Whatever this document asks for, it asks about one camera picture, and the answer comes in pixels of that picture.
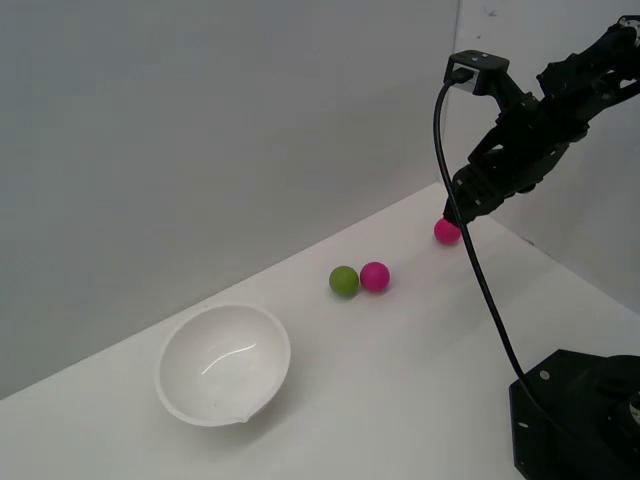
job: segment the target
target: magenta ball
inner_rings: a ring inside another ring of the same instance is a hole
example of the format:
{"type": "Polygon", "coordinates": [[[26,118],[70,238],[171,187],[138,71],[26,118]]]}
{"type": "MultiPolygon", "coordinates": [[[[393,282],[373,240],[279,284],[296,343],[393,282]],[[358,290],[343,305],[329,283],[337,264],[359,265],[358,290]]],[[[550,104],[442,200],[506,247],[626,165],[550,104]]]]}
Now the magenta ball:
{"type": "Polygon", "coordinates": [[[433,227],[433,234],[443,245],[455,245],[460,240],[460,229],[441,218],[433,227]]]}
{"type": "Polygon", "coordinates": [[[367,263],[360,271],[360,283],[370,292],[382,292],[390,279],[389,269],[380,262],[367,263]]]}

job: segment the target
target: white wall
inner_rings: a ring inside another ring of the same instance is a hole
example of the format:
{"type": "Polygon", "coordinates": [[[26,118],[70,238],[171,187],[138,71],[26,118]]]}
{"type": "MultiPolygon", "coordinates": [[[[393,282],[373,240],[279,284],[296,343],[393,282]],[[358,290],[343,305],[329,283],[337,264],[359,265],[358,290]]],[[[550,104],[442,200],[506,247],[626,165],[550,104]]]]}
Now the white wall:
{"type": "Polygon", "coordinates": [[[456,13],[4,1],[0,397],[431,183],[456,13]]]}
{"type": "MultiPolygon", "coordinates": [[[[590,46],[637,0],[463,0],[456,50],[511,60],[524,91],[542,92],[536,74],[590,46]]],[[[591,122],[586,139],[528,195],[507,200],[496,219],[600,289],[640,312],[640,98],[591,122]]],[[[445,150],[456,168],[494,126],[490,98],[455,91],[449,99],[445,150]]]]}

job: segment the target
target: white table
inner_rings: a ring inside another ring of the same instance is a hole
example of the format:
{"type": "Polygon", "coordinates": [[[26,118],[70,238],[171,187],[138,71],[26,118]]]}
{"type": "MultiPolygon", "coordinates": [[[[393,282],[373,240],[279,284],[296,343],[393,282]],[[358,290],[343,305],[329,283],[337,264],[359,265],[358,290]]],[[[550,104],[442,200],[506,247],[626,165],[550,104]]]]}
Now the white table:
{"type": "MultiPolygon", "coordinates": [[[[433,185],[1,401],[0,478],[520,479],[514,375],[464,248],[432,238],[444,198],[433,185]],[[391,269],[385,295],[328,291],[333,267],[372,260],[391,269]],[[156,398],[158,350],[230,300],[282,320],[289,375],[247,424],[183,424],[156,398]]],[[[637,315],[490,219],[472,233],[525,368],[557,348],[640,354],[637,315]]]]}

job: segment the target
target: ball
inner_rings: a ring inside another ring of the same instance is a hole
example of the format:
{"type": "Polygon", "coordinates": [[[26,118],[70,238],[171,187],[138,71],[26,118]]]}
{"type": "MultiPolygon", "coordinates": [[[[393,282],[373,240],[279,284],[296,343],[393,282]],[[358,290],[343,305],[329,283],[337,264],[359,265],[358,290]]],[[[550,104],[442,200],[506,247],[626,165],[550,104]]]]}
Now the ball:
{"type": "Polygon", "coordinates": [[[370,292],[383,291],[390,279],[389,269],[380,262],[367,263],[360,271],[360,283],[370,292]]]}
{"type": "Polygon", "coordinates": [[[358,291],[358,273],[351,267],[337,267],[329,275],[329,286],[338,295],[350,297],[358,291]]]}
{"type": "Polygon", "coordinates": [[[433,227],[433,234],[443,245],[455,245],[460,240],[460,229],[444,218],[438,220],[433,227]]]}

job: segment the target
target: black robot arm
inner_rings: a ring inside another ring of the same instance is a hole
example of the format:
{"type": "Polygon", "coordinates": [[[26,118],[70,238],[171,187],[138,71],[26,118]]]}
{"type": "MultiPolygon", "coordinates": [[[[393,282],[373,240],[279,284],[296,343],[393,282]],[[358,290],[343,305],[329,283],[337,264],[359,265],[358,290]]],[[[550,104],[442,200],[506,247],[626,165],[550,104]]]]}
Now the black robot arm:
{"type": "MultiPolygon", "coordinates": [[[[504,58],[474,50],[449,57],[445,81],[459,68],[471,70],[473,78],[456,86],[489,95],[500,108],[496,126],[453,177],[464,223],[533,190],[569,145],[585,137],[593,117],[640,93],[639,46],[640,16],[622,17],[587,50],[550,63],[538,75],[545,95],[540,101],[522,92],[504,58]]],[[[444,218],[457,223],[449,201],[444,218]]]]}

